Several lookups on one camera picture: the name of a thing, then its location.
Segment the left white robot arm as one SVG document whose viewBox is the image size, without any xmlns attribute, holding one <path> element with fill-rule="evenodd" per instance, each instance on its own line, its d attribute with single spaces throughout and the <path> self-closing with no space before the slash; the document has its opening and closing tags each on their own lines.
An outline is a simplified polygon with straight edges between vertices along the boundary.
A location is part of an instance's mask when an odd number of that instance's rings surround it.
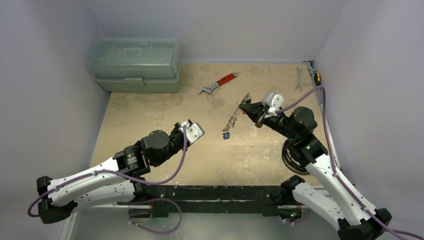
<svg viewBox="0 0 424 240">
<path fill-rule="evenodd" d="M 107 160 L 81 172 L 62 178 L 39 177 L 38 197 L 29 205 L 27 215 L 44 224 L 57 223 L 71 214 L 92 206 L 111 202 L 134 201 L 138 205 L 149 199 L 147 186 L 160 186 L 180 172 L 188 148 L 205 134 L 196 123 L 177 122 L 170 133 L 154 130 L 135 144 L 127 146 Z M 181 159 L 175 172 L 160 181 L 142 178 L 178 152 Z"/>
</svg>

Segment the key with blue tag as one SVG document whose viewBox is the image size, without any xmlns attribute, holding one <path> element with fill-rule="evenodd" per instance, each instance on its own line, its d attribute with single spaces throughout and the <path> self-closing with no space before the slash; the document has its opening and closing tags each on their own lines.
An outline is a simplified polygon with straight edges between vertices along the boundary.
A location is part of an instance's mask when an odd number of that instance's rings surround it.
<svg viewBox="0 0 424 240">
<path fill-rule="evenodd" d="M 230 133 L 229 133 L 228 131 L 223 132 L 223 133 L 222 133 L 222 138 L 223 138 L 224 140 L 229 139 L 229 138 L 230 138 Z"/>
</svg>

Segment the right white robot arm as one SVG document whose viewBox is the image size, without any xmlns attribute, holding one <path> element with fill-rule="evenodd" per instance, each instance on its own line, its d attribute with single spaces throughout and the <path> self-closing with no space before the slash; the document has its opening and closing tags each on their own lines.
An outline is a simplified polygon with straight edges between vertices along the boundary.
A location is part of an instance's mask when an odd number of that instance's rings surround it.
<svg viewBox="0 0 424 240">
<path fill-rule="evenodd" d="M 314 135 L 314 113 L 297 107 L 290 116 L 270 115 L 270 107 L 261 102 L 238 106 L 257 128 L 267 126 L 287 139 L 290 156 L 313 175 L 329 193 L 315 193 L 300 176 L 294 175 L 281 184 L 280 196 L 288 204 L 295 201 L 309 207 L 326 220 L 341 240 L 375 240 L 392 219 L 385 208 L 376 208 L 350 183 L 335 166 L 326 147 Z"/>
</svg>

